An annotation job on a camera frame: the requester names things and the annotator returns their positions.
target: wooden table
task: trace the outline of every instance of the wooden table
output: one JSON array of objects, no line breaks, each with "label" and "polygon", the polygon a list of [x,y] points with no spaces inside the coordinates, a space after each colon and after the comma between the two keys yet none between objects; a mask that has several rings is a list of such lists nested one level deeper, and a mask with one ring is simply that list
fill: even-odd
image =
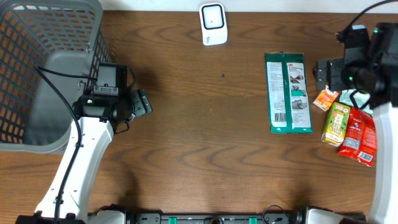
[{"label": "wooden table", "polygon": [[[197,12],[105,12],[114,62],[131,65],[153,113],[105,152],[90,211],[111,203],[143,212],[258,213],[271,204],[365,212],[375,168],[320,142],[326,113],[311,105],[313,134],[271,134],[264,53],[303,52],[310,101],[316,60],[342,57],[334,33],[353,14],[227,13],[228,41],[205,47]],[[365,15],[370,29],[395,15]],[[61,156],[0,153],[0,223],[31,215]]]}]

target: basket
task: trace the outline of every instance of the basket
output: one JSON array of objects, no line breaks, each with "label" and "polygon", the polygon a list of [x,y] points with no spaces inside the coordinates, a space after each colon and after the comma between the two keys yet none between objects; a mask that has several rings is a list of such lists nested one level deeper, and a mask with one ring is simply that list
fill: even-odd
[{"label": "basket", "polygon": [[[98,76],[110,63],[97,0],[0,0],[0,151],[63,153],[71,116],[35,67]],[[90,85],[45,73],[72,105]]]}]

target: red snack package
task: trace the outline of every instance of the red snack package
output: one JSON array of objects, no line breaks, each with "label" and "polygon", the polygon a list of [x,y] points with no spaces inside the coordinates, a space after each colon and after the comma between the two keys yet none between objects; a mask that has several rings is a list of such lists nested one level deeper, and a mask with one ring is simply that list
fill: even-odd
[{"label": "red snack package", "polygon": [[372,117],[351,108],[346,136],[338,154],[372,166],[376,150],[377,136]]}]

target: white wall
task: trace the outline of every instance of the white wall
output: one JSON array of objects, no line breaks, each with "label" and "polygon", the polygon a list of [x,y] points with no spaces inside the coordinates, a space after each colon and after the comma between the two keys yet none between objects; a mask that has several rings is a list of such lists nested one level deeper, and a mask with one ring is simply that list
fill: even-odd
[{"label": "white wall", "polygon": [[[203,0],[99,0],[105,10],[198,11]],[[360,12],[381,0],[219,0],[229,12]],[[398,13],[398,2],[370,12]]]}]

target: teal package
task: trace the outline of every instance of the teal package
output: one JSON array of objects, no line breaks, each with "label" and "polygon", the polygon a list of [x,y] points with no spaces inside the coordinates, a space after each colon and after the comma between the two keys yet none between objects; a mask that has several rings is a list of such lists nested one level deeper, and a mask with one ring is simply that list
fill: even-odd
[{"label": "teal package", "polygon": [[272,133],[313,133],[304,54],[265,54]]}]

